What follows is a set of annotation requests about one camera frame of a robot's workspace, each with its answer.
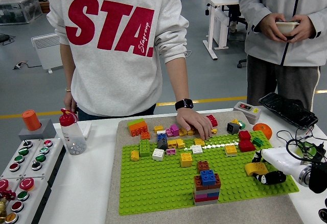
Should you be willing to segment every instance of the gray jacket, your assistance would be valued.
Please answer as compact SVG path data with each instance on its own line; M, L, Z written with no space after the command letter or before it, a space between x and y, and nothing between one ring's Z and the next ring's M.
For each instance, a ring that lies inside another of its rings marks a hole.
M327 0L239 0L248 22L245 52L262 60L284 66L321 66L327 59ZM270 13L283 13L286 20L308 15L316 36L297 43L268 39L254 28Z

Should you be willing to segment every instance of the white desk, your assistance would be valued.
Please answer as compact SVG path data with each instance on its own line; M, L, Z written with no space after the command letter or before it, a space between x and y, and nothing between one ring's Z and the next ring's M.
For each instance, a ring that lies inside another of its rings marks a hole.
M209 0L210 3L210 20L209 20L209 34L208 40L203 40L203 44L208 50L213 60L217 60L218 57L213 51L213 35L214 35L214 20L215 20L215 8L218 6L238 5L239 0Z
M231 109L201 111L201 113L216 113L231 111ZM176 114L153 115L146 117L165 117ZM116 130L121 119L105 119L92 121L92 127L87 138L87 150L78 156L66 153L57 177L52 186L52 192L45 206L40 224L58 223L96 223L106 222L107 202L109 197L111 169L114 158ZM279 130L295 133L295 127L278 118L263 108L259 122L270 125L274 135L270 139L273 146L283 146L285 142L276 137ZM59 124L55 124L59 136L62 132ZM326 135L316 127L314 135L326 138ZM320 144L321 141L309 140ZM324 208L327 191L314 194L308 188L297 184L300 192L289 194L295 208L305 224L323 223L318 210Z

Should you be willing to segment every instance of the white bowl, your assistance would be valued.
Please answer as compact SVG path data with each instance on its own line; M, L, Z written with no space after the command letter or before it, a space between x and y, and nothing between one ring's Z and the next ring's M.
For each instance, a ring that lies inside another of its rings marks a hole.
M289 22L277 21L276 25L279 31L283 34L283 33L292 32L299 25L299 23L293 21L289 21Z

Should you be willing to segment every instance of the yellow floor stripe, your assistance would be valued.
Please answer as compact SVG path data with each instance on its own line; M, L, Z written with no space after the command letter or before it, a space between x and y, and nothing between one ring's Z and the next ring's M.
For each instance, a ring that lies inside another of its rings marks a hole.
M327 90L317 90L316 94L327 93ZM235 96L235 97L225 97L225 98L213 98L213 99L201 99L201 100L193 100L193 103L216 103L216 102L227 102L227 101L239 101L246 100L246 96ZM172 106L175 105L175 102L168 103L157 103L157 106ZM49 116L49 115L59 115L62 114L61 111L53 111L53 112L40 112L36 113L37 116ZM5 118L21 118L21 114L10 114L10 115L0 115L0 119Z

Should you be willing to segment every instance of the orange fruit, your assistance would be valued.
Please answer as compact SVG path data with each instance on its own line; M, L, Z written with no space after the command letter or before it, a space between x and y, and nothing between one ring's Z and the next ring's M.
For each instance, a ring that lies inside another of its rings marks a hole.
M252 128L254 131L262 131L264 135L267 137L269 140L272 136L272 130L271 128L266 125L265 123L257 123L253 126Z

